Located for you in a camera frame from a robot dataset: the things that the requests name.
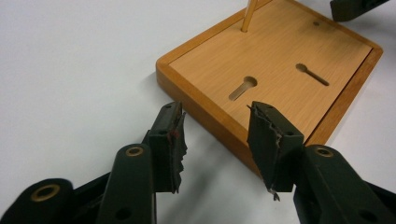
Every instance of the wooden tray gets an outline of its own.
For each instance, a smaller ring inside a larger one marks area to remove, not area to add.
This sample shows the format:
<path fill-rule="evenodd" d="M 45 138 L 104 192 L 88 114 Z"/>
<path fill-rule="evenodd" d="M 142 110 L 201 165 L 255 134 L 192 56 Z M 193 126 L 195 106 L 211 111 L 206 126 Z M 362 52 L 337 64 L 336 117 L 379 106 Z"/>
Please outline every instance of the wooden tray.
<path fill-rule="evenodd" d="M 295 1 L 260 1 L 247 33 L 240 31 L 244 14 L 243 9 L 162 56 L 157 80 L 258 173 L 247 144 L 247 105 L 273 105 L 304 134 L 306 145 L 325 144 L 382 49 Z M 299 71 L 298 63 L 330 85 Z M 230 99 L 245 77 L 257 85 Z"/>

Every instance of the white table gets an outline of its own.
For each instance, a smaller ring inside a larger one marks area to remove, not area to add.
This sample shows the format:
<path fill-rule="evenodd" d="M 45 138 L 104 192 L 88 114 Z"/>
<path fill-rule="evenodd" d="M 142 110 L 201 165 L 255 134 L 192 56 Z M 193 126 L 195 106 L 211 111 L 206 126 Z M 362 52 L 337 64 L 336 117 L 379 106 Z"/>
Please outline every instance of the white table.
<path fill-rule="evenodd" d="M 329 1 L 303 0 L 331 16 Z M 28 186 L 79 187 L 140 143 L 162 105 L 155 62 L 246 0 L 0 3 L 0 215 Z M 384 54 L 328 141 L 365 180 L 396 192 L 396 1 L 345 26 Z M 159 223 L 299 223 L 292 194 L 260 179 L 187 116 L 180 193 L 158 194 Z"/>

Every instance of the keyhole slot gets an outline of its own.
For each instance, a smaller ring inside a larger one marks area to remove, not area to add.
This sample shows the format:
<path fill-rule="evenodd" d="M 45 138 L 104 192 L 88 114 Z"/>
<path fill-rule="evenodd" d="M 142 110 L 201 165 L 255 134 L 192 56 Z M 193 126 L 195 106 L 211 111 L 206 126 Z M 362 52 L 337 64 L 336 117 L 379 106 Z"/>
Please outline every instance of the keyhole slot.
<path fill-rule="evenodd" d="M 254 77 L 244 77 L 244 82 L 236 88 L 229 96 L 228 98 L 231 101 L 235 101 L 238 99 L 245 91 L 247 91 L 250 88 L 253 88 L 257 86 L 257 79 Z"/>

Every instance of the wooden border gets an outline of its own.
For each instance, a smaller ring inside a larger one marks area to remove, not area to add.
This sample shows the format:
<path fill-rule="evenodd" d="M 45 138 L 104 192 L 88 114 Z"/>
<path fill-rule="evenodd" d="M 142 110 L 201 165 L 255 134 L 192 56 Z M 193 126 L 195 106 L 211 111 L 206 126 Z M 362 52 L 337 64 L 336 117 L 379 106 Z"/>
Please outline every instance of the wooden border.
<path fill-rule="evenodd" d="M 261 0 L 257 8 L 265 6 L 271 0 Z M 361 66 L 358 68 L 353 77 L 348 81 L 342 92 L 336 98 L 328 112 L 317 125 L 316 129 L 306 139 L 306 145 L 325 144 L 333 130 L 338 125 L 341 118 L 347 112 L 353 99 L 358 94 L 361 86 L 364 84 L 370 72 L 374 69 L 382 55 L 383 50 L 372 41 L 348 30 L 346 27 L 337 24 L 312 9 L 301 5 L 295 1 L 290 1 L 295 6 L 311 13 L 323 21 L 331 24 L 335 28 L 342 30 L 346 34 L 358 39 L 360 42 L 371 46 L 373 49 L 367 55 Z M 235 122 L 231 116 L 221 110 L 209 98 L 203 95 L 198 89 L 190 84 L 183 76 L 175 71 L 169 64 L 191 51 L 195 47 L 206 42 L 228 27 L 232 26 L 244 18 L 245 10 L 233 14 L 228 19 L 209 28 L 193 39 L 187 41 L 176 49 L 163 55 L 156 63 L 157 81 L 159 85 L 175 100 L 183 103 L 184 108 L 191 114 L 198 122 L 200 122 L 207 130 L 209 130 L 215 137 L 242 162 L 249 169 L 257 175 L 259 171 L 251 158 L 250 150 L 247 150 L 247 139 L 241 136 L 247 136 L 245 128 Z"/>

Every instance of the wooden stick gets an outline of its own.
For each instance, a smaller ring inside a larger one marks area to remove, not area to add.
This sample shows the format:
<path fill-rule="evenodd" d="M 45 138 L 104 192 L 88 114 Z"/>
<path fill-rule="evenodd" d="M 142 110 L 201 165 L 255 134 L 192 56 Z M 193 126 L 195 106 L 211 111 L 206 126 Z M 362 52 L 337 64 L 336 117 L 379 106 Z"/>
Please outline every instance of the wooden stick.
<path fill-rule="evenodd" d="M 250 25 L 251 18 L 253 17 L 254 9 L 256 9 L 257 1 L 258 0 L 249 0 L 247 3 L 247 11 L 241 28 L 241 31 L 244 33 L 248 31 L 248 26 Z"/>

